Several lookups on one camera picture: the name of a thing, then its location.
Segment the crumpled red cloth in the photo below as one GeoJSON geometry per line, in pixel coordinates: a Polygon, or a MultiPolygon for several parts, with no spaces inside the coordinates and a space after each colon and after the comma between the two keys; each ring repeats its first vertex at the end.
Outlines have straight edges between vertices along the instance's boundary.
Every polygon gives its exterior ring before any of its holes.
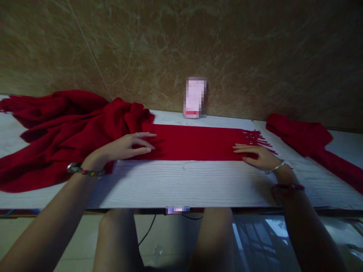
{"type": "Polygon", "coordinates": [[[312,158],[363,194],[363,170],[325,150],[333,137],[321,123],[292,121],[273,113],[267,120],[266,128],[301,155],[312,158]]]}
{"type": "MultiPolygon", "coordinates": [[[[66,169],[71,162],[83,161],[92,151],[123,135],[140,132],[143,123],[154,119],[142,104],[120,98],[108,103],[80,90],[41,98],[11,96],[0,102],[0,110],[13,111],[19,122],[30,128],[21,135],[30,145],[0,159],[0,190],[11,193],[68,180],[66,169]]],[[[111,170],[112,163],[106,172],[111,170]]]]}
{"type": "Polygon", "coordinates": [[[97,94],[69,90],[43,97],[10,96],[0,102],[0,111],[12,112],[25,128],[31,128],[59,116],[91,113],[108,103],[97,94]]]}

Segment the hand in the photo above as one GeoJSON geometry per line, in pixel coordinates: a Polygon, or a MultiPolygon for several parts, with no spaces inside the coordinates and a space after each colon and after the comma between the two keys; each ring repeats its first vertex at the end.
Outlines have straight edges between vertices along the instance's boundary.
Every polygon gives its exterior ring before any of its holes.
{"type": "Polygon", "coordinates": [[[156,134],[149,132],[139,132],[127,134],[103,147],[95,150],[91,155],[102,158],[105,162],[128,159],[137,155],[149,153],[155,149],[150,143],[140,138],[155,137],[156,134]],[[133,145],[143,145],[144,147],[132,149],[133,145]]]}
{"type": "Polygon", "coordinates": [[[266,169],[268,171],[274,169],[281,164],[281,160],[275,157],[267,148],[262,146],[236,144],[233,146],[234,153],[254,153],[258,155],[258,159],[244,157],[243,160],[248,164],[266,169]]]}

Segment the cable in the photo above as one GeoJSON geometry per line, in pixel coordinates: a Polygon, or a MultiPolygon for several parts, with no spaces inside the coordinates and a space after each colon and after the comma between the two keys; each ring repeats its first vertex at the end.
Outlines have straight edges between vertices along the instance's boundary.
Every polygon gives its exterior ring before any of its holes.
{"type": "Polygon", "coordinates": [[[3,215],[1,218],[6,218],[8,217],[9,215],[11,215],[15,210],[10,210],[8,211],[5,215],[3,215]]]}
{"type": "Polygon", "coordinates": [[[201,219],[203,218],[203,216],[202,216],[202,217],[200,217],[200,218],[191,218],[191,217],[186,216],[186,215],[184,215],[184,214],[182,214],[182,213],[181,213],[181,215],[182,215],[182,216],[184,216],[184,217],[186,217],[186,218],[188,218],[188,219],[190,219],[190,220],[201,220],[201,219]]]}
{"type": "Polygon", "coordinates": [[[141,243],[143,242],[143,240],[146,238],[146,236],[149,234],[149,232],[150,232],[150,230],[151,230],[151,227],[152,227],[152,225],[153,225],[153,223],[154,223],[154,221],[155,221],[155,218],[156,218],[156,215],[154,216],[154,219],[153,219],[153,220],[152,220],[152,222],[151,222],[151,225],[150,225],[149,230],[148,230],[148,231],[147,231],[147,233],[145,234],[144,238],[142,238],[142,240],[140,241],[139,246],[141,245],[141,243]]]}

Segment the red scarf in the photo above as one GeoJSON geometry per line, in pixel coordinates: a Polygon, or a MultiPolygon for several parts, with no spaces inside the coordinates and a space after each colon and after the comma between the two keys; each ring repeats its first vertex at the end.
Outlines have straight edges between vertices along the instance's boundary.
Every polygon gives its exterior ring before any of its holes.
{"type": "Polygon", "coordinates": [[[321,123],[291,121],[273,113],[267,120],[266,128],[302,156],[312,158],[363,194],[363,170],[325,150],[333,137],[321,123]]]}
{"type": "MultiPolygon", "coordinates": [[[[92,151],[123,135],[157,133],[147,139],[156,150],[132,159],[234,161],[251,154],[236,154],[235,143],[266,145],[259,131],[230,128],[152,124],[154,115],[142,104],[104,98],[81,90],[59,91],[33,98],[11,96],[0,102],[26,128],[21,138],[27,147],[0,159],[0,190],[25,192],[69,179],[66,168],[83,161],[92,151]]],[[[112,163],[106,172],[112,171],[112,163]]]]}

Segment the pink box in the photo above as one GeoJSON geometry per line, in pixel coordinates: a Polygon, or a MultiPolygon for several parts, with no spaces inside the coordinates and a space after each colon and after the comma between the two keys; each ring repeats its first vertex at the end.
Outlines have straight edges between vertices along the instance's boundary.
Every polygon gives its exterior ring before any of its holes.
{"type": "Polygon", "coordinates": [[[186,79],[183,110],[184,118],[205,117],[203,108],[206,90],[207,80],[204,77],[189,77],[186,79]]]}

